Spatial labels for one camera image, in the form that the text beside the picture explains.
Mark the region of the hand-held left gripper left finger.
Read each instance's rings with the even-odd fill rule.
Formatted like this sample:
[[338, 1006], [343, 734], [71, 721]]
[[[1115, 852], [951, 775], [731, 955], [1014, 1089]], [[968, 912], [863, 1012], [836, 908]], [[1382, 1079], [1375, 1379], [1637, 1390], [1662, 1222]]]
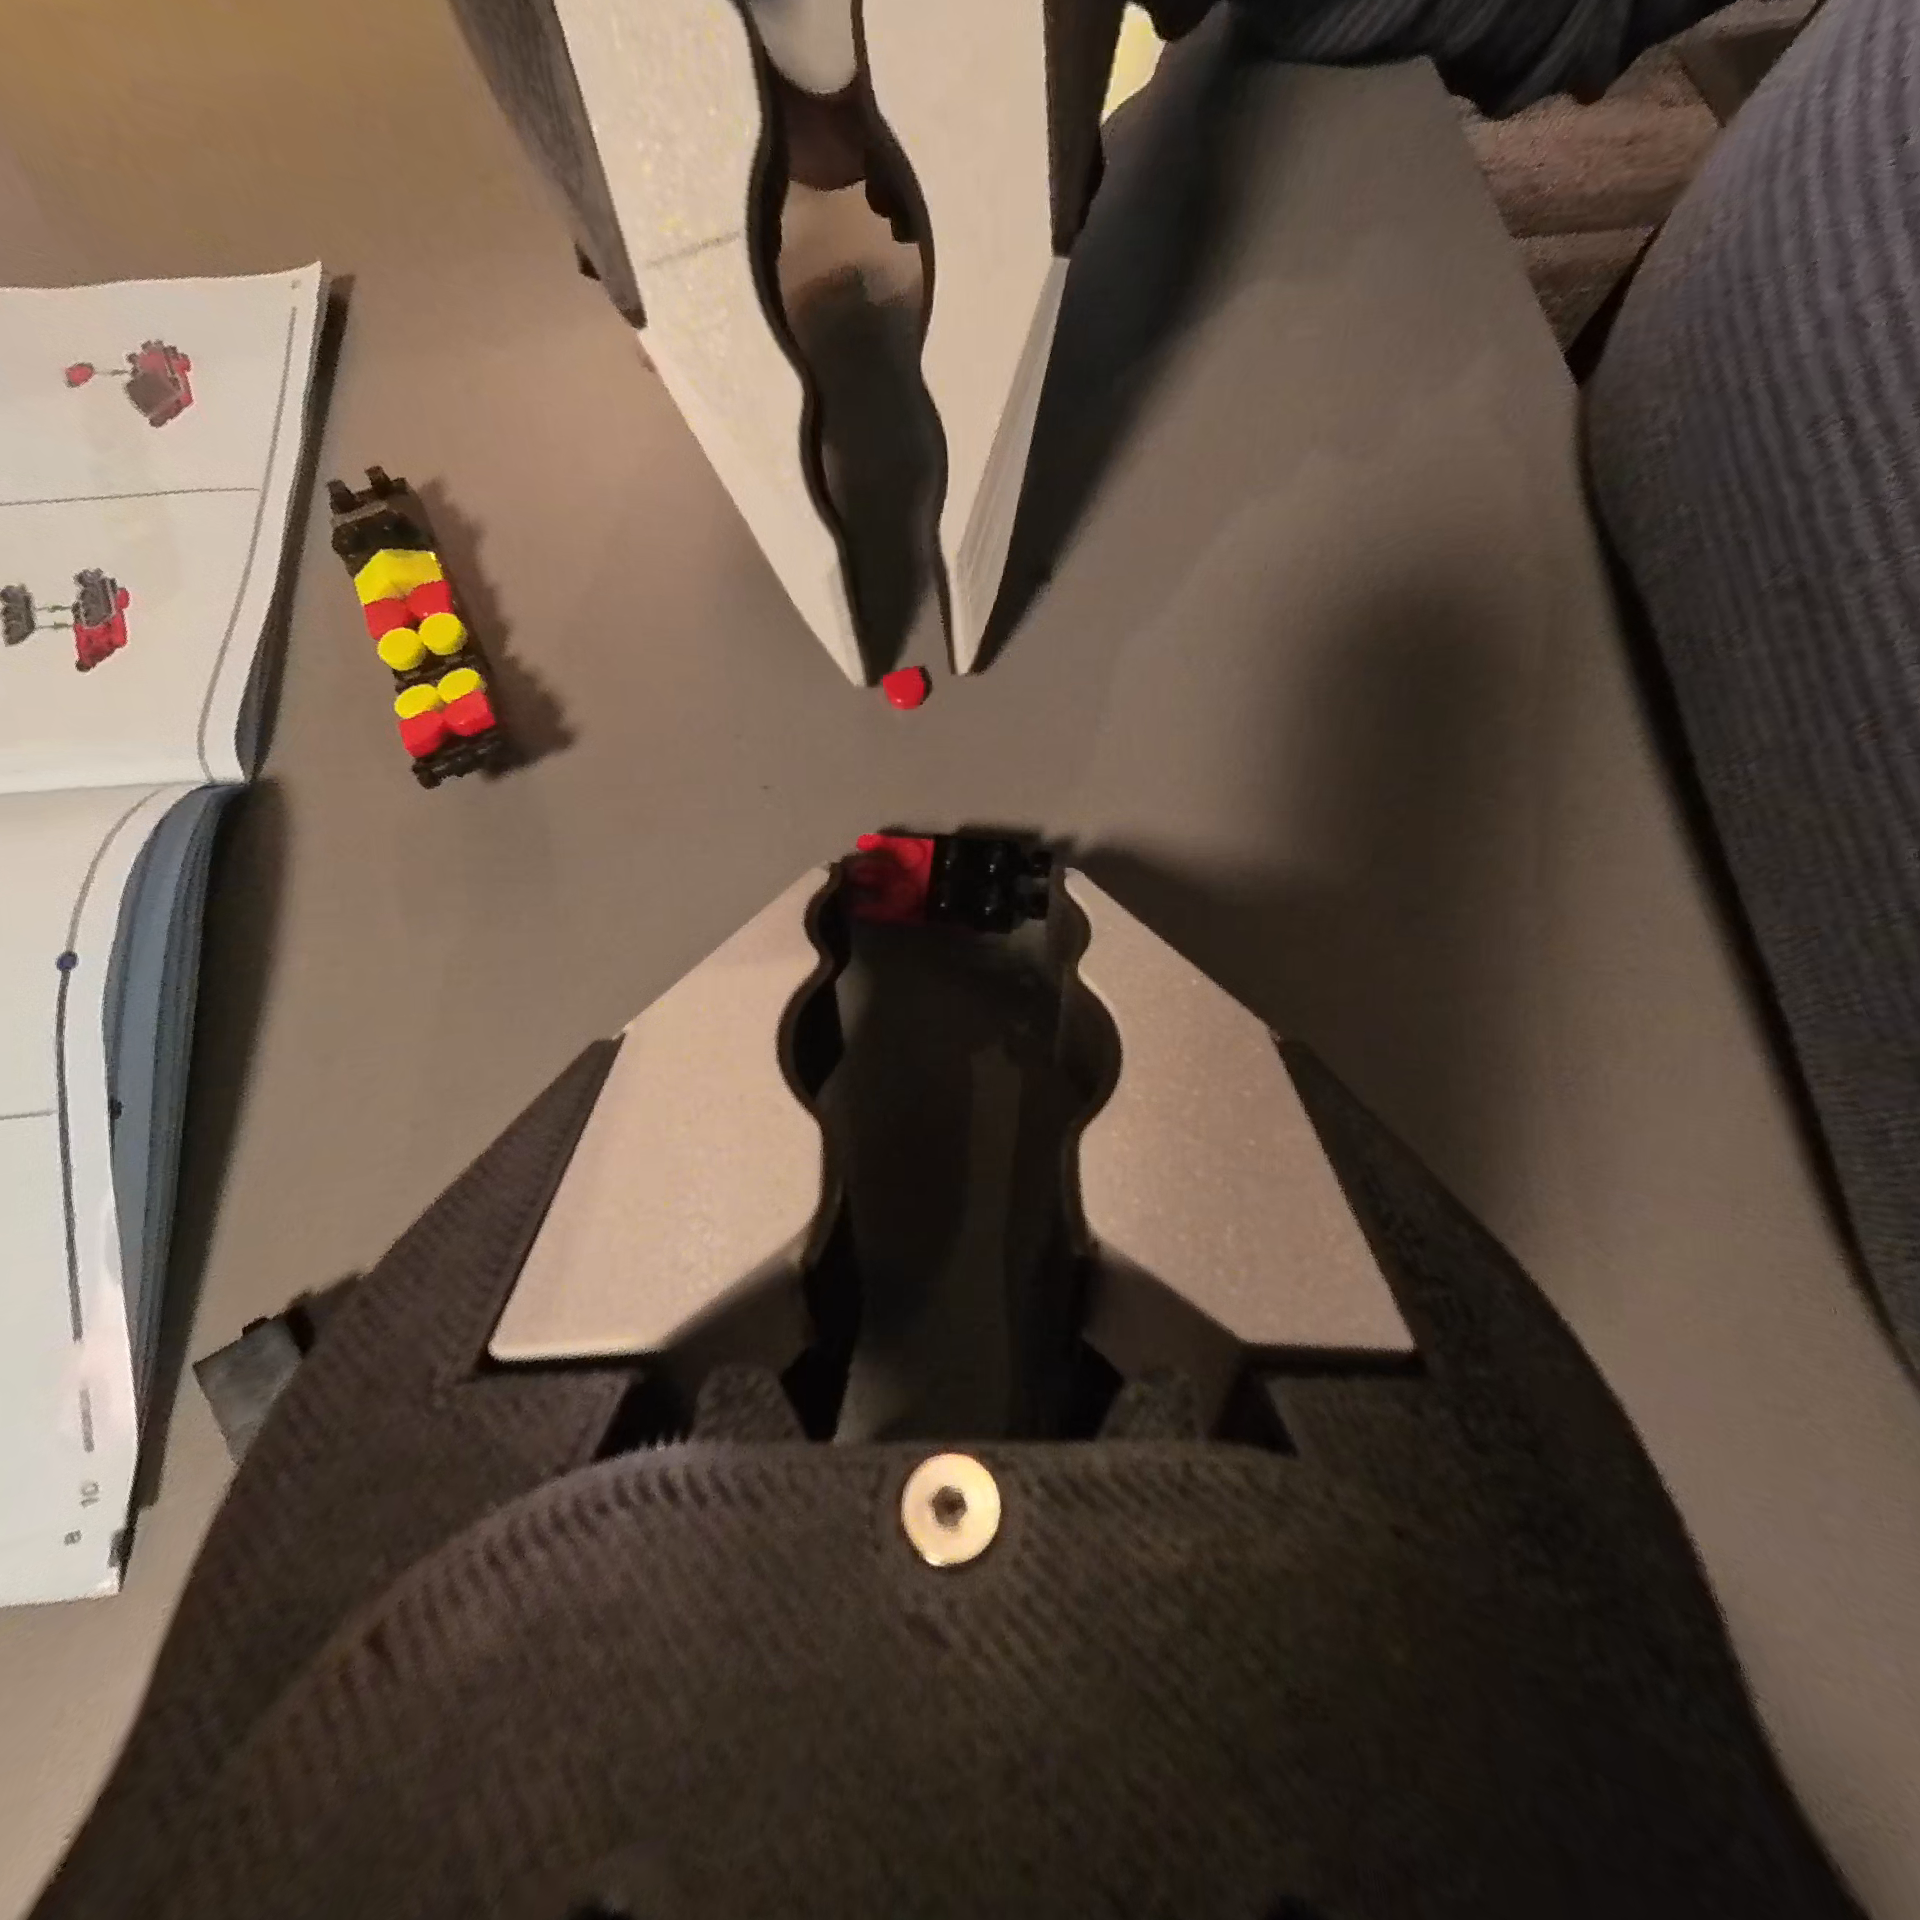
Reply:
[[843, 1055], [840, 870], [804, 869], [616, 1033], [486, 1352], [774, 1373], [816, 1344], [810, 1300], [843, 1207], [823, 1115]]

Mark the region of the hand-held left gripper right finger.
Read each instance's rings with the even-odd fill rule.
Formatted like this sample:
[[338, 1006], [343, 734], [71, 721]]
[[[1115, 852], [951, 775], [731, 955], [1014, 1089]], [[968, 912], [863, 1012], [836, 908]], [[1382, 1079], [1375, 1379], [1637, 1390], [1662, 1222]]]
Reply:
[[1091, 875], [1048, 896], [1076, 1333], [1227, 1403], [1292, 1363], [1395, 1366], [1408, 1318], [1267, 1021]]

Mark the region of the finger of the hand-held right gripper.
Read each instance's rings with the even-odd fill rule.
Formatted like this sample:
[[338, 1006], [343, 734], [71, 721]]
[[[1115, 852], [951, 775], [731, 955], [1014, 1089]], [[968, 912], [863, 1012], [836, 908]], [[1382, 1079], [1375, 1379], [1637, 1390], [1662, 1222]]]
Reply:
[[942, 435], [934, 555], [951, 670], [988, 649], [1064, 293], [1046, 9], [855, 4], [855, 47], [922, 251], [919, 373]]
[[818, 407], [778, 293], [770, 65], [741, 4], [563, 3], [640, 342], [827, 659], [862, 654]]

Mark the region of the red and black brick assembly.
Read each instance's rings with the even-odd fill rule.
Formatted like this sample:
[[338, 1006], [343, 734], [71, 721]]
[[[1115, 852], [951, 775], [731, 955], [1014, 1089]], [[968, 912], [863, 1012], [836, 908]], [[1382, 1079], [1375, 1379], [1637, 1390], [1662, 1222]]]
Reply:
[[1002, 934], [1048, 915], [1051, 852], [999, 831], [863, 831], [843, 885], [863, 920]]

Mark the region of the black yellow red brick assembly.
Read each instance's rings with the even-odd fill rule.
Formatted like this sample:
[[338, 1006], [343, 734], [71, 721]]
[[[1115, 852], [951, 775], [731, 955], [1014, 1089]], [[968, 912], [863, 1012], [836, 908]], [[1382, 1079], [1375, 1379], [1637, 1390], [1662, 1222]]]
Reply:
[[416, 783], [488, 775], [511, 752], [486, 649], [419, 492], [379, 467], [326, 479], [330, 545], [391, 681], [391, 720]]

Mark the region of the small black block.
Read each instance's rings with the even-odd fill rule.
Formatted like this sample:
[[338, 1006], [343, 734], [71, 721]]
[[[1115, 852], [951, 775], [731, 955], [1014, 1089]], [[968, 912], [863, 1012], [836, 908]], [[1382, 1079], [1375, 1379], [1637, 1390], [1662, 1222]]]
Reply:
[[308, 1347], [301, 1308], [248, 1321], [237, 1336], [191, 1359], [189, 1373], [223, 1443], [242, 1462]]

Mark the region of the building instruction booklet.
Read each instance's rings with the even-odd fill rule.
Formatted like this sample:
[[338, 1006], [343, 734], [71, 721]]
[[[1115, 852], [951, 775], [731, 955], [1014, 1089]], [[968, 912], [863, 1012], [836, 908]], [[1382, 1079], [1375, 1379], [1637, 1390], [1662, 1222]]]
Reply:
[[319, 262], [3, 297], [3, 1604], [123, 1584], [208, 867], [299, 555]]

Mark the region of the person's grey ribbed clothing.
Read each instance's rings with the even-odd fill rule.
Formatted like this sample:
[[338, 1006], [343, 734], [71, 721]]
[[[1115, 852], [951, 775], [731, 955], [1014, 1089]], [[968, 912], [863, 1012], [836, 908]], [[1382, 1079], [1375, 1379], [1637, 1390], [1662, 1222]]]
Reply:
[[1917, 4], [1824, 4], [1650, 245], [1591, 489], [1888, 1329], [1917, 1329]]

